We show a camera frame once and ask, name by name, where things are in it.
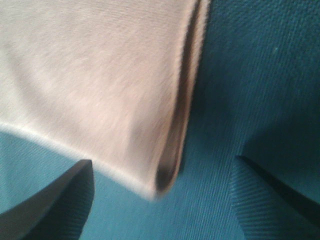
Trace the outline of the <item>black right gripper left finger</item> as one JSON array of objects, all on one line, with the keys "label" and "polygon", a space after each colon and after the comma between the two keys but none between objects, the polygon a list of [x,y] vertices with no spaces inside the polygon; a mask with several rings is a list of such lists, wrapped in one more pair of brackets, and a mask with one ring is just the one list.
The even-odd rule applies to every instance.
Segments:
[{"label": "black right gripper left finger", "polygon": [[30,198],[0,215],[2,240],[78,240],[91,211],[95,181],[82,159]]}]

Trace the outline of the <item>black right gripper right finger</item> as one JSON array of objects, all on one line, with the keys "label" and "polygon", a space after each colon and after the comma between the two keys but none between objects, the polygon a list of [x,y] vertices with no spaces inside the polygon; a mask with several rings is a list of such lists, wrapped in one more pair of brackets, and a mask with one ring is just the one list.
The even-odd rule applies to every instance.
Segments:
[{"label": "black right gripper right finger", "polygon": [[320,205],[245,156],[236,156],[232,207],[247,240],[318,240]]}]

